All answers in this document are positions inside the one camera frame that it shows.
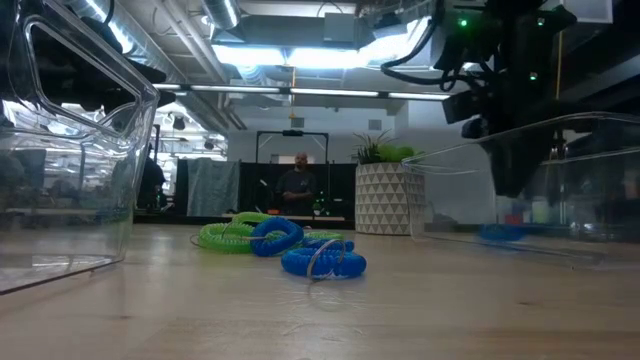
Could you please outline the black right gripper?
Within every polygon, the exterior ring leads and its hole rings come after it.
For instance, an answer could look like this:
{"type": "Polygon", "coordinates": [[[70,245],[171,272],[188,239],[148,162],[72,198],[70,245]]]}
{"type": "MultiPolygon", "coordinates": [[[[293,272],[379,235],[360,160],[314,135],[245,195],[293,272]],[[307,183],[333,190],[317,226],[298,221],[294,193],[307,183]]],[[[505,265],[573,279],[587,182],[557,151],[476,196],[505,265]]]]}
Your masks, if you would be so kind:
{"type": "Polygon", "coordinates": [[[519,128],[570,114],[569,102],[541,97],[539,85],[535,80],[520,87],[499,78],[480,90],[480,137],[516,129],[516,137],[481,144],[486,153],[491,153],[491,174],[499,196],[517,197],[552,147],[551,127],[519,128]]]}

